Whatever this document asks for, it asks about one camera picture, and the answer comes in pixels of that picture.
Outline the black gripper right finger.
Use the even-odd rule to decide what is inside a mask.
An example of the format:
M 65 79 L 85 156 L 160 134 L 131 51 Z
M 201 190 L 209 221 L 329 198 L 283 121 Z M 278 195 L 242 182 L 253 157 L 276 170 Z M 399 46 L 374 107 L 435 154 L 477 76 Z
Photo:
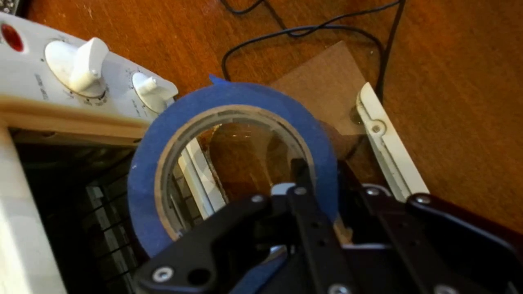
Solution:
M 432 195 L 396 201 L 342 165 L 345 257 L 363 294 L 523 294 L 523 239 Z

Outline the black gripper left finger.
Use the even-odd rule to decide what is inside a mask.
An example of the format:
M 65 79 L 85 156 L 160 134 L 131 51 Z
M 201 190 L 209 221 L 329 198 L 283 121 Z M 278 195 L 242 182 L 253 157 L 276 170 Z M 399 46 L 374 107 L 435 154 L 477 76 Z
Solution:
M 134 275 L 139 294 L 284 294 L 286 257 L 275 221 L 289 211 L 286 196 L 252 196 L 217 211 L 157 254 Z

